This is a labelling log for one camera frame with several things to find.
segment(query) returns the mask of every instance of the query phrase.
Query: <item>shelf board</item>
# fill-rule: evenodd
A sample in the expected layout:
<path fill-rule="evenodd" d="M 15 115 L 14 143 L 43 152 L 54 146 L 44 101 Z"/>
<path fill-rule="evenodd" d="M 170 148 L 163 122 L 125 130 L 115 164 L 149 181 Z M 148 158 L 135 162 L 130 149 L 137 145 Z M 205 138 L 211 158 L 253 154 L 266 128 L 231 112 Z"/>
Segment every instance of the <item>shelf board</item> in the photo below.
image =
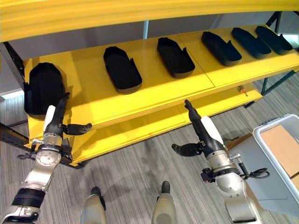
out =
<path fill-rule="evenodd" d="M 170 38 L 184 47 L 176 36 Z M 175 79 L 170 76 L 160 59 L 157 43 L 158 38 L 151 38 L 116 44 L 134 59 L 142 76 L 141 88 L 132 94 L 119 94 L 107 74 L 103 55 L 107 47 L 114 45 L 29 59 L 25 80 L 29 82 L 29 72 L 39 62 L 56 65 L 62 73 L 66 91 L 71 92 L 64 122 L 92 123 L 94 129 L 177 105 L 187 97 L 214 87 L 196 63 L 189 77 Z M 30 138 L 42 136 L 42 120 L 28 117 L 28 125 Z"/>
<path fill-rule="evenodd" d="M 253 33 L 255 27 L 243 28 Z M 213 32 L 229 40 L 231 30 Z M 99 129 L 179 105 L 186 98 L 205 97 L 299 67 L 299 55 L 295 51 L 284 56 L 272 52 L 258 60 L 236 42 L 233 43 L 243 59 L 233 67 L 222 66 L 203 46 L 199 33 L 168 36 L 181 48 L 187 47 L 195 64 L 193 73 L 183 79 L 169 75 L 157 51 L 158 38 L 115 44 L 134 58 L 142 76 L 142 87 L 129 95 L 115 90 L 105 68 L 103 54 L 114 44 L 31 58 L 25 62 L 25 80 L 29 81 L 29 72 L 39 62 L 55 64 L 62 73 L 66 91 L 71 92 L 64 123 L 92 123 L 93 129 Z M 30 139 L 42 137 L 42 120 L 28 117 L 28 126 Z"/>
<path fill-rule="evenodd" d="M 257 37 L 255 33 L 256 27 L 257 25 L 240 28 L 247 30 L 254 37 Z M 204 31 L 178 35 L 215 87 L 227 86 L 236 82 L 251 82 L 256 78 L 261 79 L 276 75 L 299 66 L 299 54 L 294 50 L 284 56 L 278 55 L 272 50 L 266 58 L 261 60 L 255 59 L 232 37 L 232 30 L 233 28 L 208 30 L 219 35 L 225 42 L 231 40 L 234 47 L 242 55 L 242 59 L 238 64 L 232 67 L 220 64 L 208 48 L 205 47 L 201 41 Z"/>
<path fill-rule="evenodd" d="M 248 97 L 240 93 L 238 87 L 218 92 L 192 101 L 193 106 L 201 116 L 211 116 L 250 101 L 256 101 L 262 96 L 251 85 L 246 84 Z M 72 165 L 96 156 L 114 151 L 121 147 L 162 134 L 175 128 L 189 124 L 188 112 L 184 104 L 163 109 L 118 124 L 90 131 L 81 136 L 71 137 Z"/>
<path fill-rule="evenodd" d="M 0 39 L 192 15 L 298 8 L 298 0 L 2 0 Z"/>

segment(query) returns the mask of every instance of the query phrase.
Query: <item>gray carpet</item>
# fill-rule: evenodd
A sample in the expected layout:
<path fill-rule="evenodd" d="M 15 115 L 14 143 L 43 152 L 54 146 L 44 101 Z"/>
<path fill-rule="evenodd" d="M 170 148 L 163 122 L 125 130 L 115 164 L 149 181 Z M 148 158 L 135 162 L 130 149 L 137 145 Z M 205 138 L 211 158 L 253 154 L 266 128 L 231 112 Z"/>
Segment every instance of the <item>gray carpet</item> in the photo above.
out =
<path fill-rule="evenodd" d="M 281 75 L 271 77 L 269 84 Z M 262 81 L 254 82 L 261 89 Z M 26 118 L 23 97 L 0 102 L 0 120 L 8 125 Z M 294 75 L 248 109 L 239 107 L 213 116 L 225 139 L 245 135 L 265 120 L 299 114 L 299 76 Z M 28 134 L 27 124 L 17 131 Z M 111 224 L 150 224 L 161 183 L 171 183 L 181 224 L 229 224 L 223 200 L 214 184 L 204 184 L 200 173 L 207 167 L 203 156 L 184 158 L 171 150 L 172 143 L 197 142 L 191 126 L 159 135 L 91 160 L 74 170 L 58 165 L 41 207 L 38 224 L 77 224 L 90 189 L 101 188 Z M 3 214 L 17 192 L 33 161 L 16 159 L 21 150 L 1 142 L 0 213 Z M 299 219 L 266 210 L 265 224 L 297 224 Z"/>

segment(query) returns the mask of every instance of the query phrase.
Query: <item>wall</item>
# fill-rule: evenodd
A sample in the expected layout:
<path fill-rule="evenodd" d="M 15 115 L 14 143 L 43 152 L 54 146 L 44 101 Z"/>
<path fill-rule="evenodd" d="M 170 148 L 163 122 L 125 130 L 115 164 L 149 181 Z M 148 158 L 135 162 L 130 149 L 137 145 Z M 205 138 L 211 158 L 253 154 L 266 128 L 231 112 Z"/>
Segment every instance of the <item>wall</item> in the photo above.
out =
<path fill-rule="evenodd" d="M 266 23 L 272 14 L 273 12 L 215 14 L 154 20 L 149 22 L 148 36 L 155 37 L 213 28 L 262 24 Z M 279 31 L 298 34 L 299 17 L 293 12 L 283 12 Z M 143 22 L 135 22 L 30 37 L 10 43 L 21 58 L 26 59 L 73 49 L 142 39 L 142 32 Z M 19 89 L 19 85 L 7 64 L 2 60 L 0 96 L 4 92 L 15 89 Z"/>

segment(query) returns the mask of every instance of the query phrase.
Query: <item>cardboard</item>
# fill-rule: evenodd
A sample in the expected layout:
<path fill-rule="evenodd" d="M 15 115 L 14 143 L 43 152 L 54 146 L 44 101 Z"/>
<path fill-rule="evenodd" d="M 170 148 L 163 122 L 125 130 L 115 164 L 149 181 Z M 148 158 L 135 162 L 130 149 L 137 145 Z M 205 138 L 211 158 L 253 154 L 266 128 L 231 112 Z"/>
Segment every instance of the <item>cardboard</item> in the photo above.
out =
<path fill-rule="evenodd" d="M 295 184 L 297 190 L 299 190 L 299 175 L 292 178 L 293 183 Z"/>
<path fill-rule="evenodd" d="M 299 143 L 278 125 L 261 133 L 269 149 L 280 162 L 289 177 L 299 172 Z"/>

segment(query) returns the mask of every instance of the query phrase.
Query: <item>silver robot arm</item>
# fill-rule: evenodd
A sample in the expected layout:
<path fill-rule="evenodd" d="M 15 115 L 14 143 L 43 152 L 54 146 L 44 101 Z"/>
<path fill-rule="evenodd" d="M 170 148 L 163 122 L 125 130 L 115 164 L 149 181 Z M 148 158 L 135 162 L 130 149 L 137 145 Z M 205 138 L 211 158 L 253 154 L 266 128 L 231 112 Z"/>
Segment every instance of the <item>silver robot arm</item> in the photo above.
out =
<path fill-rule="evenodd" d="M 188 100 L 185 101 L 185 107 L 189 111 L 190 121 L 200 142 L 183 146 L 173 144 L 172 148 L 181 156 L 204 153 L 211 169 L 203 169 L 201 177 L 206 183 L 216 183 L 233 223 L 261 224 L 256 205 L 247 195 L 245 180 L 239 176 L 240 171 L 232 162 L 233 159 L 240 160 L 239 155 L 235 158 L 228 156 L 223 140 L 209 117 L 200 117 Z"/>
<path fill-rule="evenodd" d="M 65 106 L 69 93 L 59 101 L 57 107 L 49 106 L 45 118 L 43 140 L 33 140 L 40 144 L 36 151 L 36 161 L 21 183 L 12 205 L 7 208 L 0 224 L 32 224 L 38 219 L 40 207 L 53 177 L 53 171 L 61 159 L 63 133 L 80 135 L 88 132 L 91 124 L 63 125 Z"/>

